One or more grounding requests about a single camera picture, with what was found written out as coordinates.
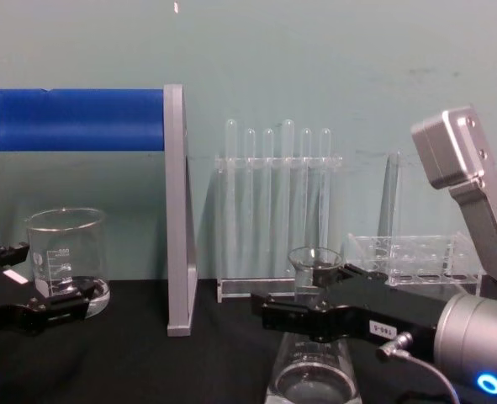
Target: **light blue wall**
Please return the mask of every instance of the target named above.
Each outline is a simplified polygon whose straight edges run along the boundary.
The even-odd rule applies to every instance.
[[[0,87],[183,83],[205,277],[214,273],[204,212],[228,118],[257,130],[286,118],[327,126],[347,162],[377,172],[385,153],[414,153],[411,124],[472,103],[497,157],[497,1],[179,0],[173,9],[172,0],[0,0]],[[341,231],[373,227],[382,184],[366,173],[336,203],[355,219]],[[0,156],[0,242],[25,237],[22,220],[35,210],[95,205],[110,218],[112,277],[160,277],[163,176],[160,153]],[[419,200],[425,184],[414,183],[402,217],[410,231],[463,226],[445,191],[423,188],[429,198]],[[438,204],[457,217],[451,225]]]

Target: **gray vertical post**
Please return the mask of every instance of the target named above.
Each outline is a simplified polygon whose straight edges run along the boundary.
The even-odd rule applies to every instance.
[[[182,85],[164,87],[167,283],[170,337],[190,335],[198,285],[192,192],[188,172],[187,121]]]

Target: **glass beaker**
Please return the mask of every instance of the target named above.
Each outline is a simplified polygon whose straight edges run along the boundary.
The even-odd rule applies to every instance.
[[[46,210],[26,220],[35,288],[45,297],[95,284],[87,317],[101,312],[110,299],[103,223],[105,214],[91,208]]]
[[[289,254],[295,268],[295,301],[308,305],[336,282],[341,257],[322,247]],[[357,383],[345,340],[317,343],[286,332],[272,370],[266,404],[359,404]]]

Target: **black tablecloth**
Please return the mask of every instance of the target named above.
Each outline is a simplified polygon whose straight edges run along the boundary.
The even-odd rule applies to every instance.
[[[111,290],[107,309],[84,322],[33,338],[0,332],[0,404],[263,403],[281,334],[262,329],[248,300],[219,304],[215,281],[200,281],[192,335],[169,338],[165,281],[114,281]],[[349,346],[364,404],[445,392],[423,369]],[[464,402],[497,402],[458,391]]]

